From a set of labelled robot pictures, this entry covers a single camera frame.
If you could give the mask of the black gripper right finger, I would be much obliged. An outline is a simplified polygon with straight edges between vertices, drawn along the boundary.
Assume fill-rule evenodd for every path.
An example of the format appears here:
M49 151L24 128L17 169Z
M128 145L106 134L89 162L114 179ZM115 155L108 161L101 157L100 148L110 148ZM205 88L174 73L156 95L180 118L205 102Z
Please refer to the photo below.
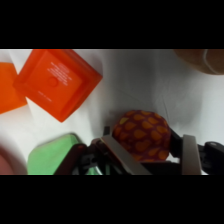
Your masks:
M180 159L183 175L224 175L224 145L208 141L204 145L190 135L180 137L171 131L170 153Z

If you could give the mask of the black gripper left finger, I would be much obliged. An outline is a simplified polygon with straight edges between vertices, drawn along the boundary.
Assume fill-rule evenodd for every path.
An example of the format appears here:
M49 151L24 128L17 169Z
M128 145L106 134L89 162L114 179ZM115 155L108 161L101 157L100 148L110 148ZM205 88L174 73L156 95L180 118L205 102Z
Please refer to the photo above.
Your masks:
M99 175L150 175L111 135L105 126L103 136L89 146L73 145L55 175L85 175L94 168Z

